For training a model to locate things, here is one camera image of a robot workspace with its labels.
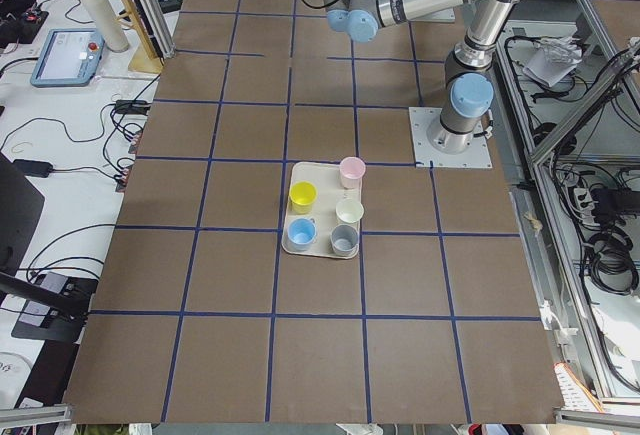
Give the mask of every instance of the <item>power strip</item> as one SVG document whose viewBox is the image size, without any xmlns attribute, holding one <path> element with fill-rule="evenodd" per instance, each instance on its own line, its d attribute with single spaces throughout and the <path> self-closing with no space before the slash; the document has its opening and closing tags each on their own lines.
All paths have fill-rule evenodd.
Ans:
<svg viewBox="0 0 640 435">
<path fill-rule="evenodd" d="M 591 196 L 591 192 L 587 188 L 574 187 L 571 191 L 573 198 L 573 206 L 580 212 L 580 218 L 585 225 L 597 226 L 596 219 L 593 216 L 593 210 L 596 203 Z"/>
</svg>

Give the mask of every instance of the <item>metal mounting plate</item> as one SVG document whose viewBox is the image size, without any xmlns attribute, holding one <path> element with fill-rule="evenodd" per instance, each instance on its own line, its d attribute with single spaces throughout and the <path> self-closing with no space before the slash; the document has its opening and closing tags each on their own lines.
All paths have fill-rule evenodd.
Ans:
<svg viewBox="0 0 640 435">
<path fill-rule="evenodd" d="M 429 168 L 433 164 L 434 167 L 444 168 L 492 168 L 487 140 L 484 137 L 474 138 L 469 148 L 458 155 L 442 153 L 431 145 L 427 140 L 427 128 L 433 119 L 440 116 L 440 111 L 440 108 L 435 107 L 409 108 L 416 166 Z"/>
</svg>

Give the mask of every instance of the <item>yellow cup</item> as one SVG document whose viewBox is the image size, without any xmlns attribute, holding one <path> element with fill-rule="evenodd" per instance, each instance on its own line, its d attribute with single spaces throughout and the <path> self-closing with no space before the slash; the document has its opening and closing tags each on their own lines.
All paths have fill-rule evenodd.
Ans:
<svg viewBox="0 0 640 435">
<path fill-rule="evenodd" d="M 291 208 L 296 213 L 309 213 L 316 201 L 318 192 L 316 187 L 309 182 L 298 182 L 291 186 L 289 190 L 289 200 Z"/>
</svg>

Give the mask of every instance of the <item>gray cup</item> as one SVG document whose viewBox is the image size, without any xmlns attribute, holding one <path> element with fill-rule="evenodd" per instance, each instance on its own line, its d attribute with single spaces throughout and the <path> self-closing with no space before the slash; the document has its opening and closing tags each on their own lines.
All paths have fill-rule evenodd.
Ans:
<svg viewBox="0 0 640 435">
<path fill-rule="evenodd" d="M 353 255 L 358 249 L 358 231 L 349 225 L 338 225 L 331 232 L 333 253 L 340 257 Z"/>
</svg>

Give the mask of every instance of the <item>white tray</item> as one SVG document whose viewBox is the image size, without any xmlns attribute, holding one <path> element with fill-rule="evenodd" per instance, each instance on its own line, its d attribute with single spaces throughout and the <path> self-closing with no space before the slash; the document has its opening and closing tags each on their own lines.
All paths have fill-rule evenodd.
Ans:
<svg viewBox="0 0 640 435">
<path fill-rule="evenodd" d="M 336 255 L 331 248 L 331 231 L 340 225 L 336 216 L 336 204 L 343 198 L 353 198 L 360 201 L 362 185 L 358 188 L 346 189 L 340 183 L 340 168 L 328 163 L 299 162 L 293 166 L 291 185 L 298 182 L 310 182 L 315 185 L 318 195 L 310 213 L 300 215 L 291 208 L 289 189 L 287 188 L 287 213 L 284 219 L 284 235 L 282 249 L 293 255 L 308 255 L 311 257 L 329 257 L 348 259 L 355 257 L 360 246 L 349 257 Z M 298 218 L 309 218 L 316 225 L 316 239 L 308 250 L 298 251 L 287 246 L 287 231 L 291 222 Z M 351 224 L 360 233 L 360 223 Z"/>
</svg>

